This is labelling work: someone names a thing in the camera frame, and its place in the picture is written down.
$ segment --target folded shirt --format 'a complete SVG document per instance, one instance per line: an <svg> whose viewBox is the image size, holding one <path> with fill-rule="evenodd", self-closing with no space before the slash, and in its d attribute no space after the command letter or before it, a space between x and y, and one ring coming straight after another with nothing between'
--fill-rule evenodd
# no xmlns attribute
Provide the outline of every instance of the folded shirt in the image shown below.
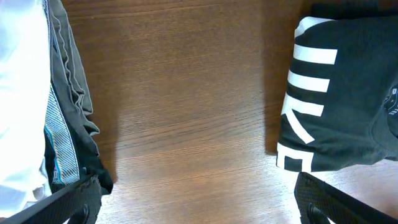
<svg viewBox="0 0 398 224"><path fill-rule="evenodd" d="M398 17L306 17L295 31L277 166L338 170L396 161L386 97L398 84Z"/></svg>

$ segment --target white fabric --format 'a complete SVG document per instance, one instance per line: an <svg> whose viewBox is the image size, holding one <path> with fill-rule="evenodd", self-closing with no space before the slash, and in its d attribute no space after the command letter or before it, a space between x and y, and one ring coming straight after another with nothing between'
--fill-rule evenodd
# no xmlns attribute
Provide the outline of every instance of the white fabric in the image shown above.
<svg viewBox="0 0 398 224"><path fill-rule="evenodd" d="M42 0L0 0L0 217L20 212L46 182L40 166L49 90Z"/></svg>
<svg viewBox="0 0 398 224"><path fill-rule="evenodd" d="M296 38L296 37L304 34L304 32L307 29L309 29L315 25L321 24L323 22L329 22L329 21L333 21L333 19L322 19L322 18L315 18L315 17L307 16L300 21L300 24L294 31L294 37Z"/></svg>

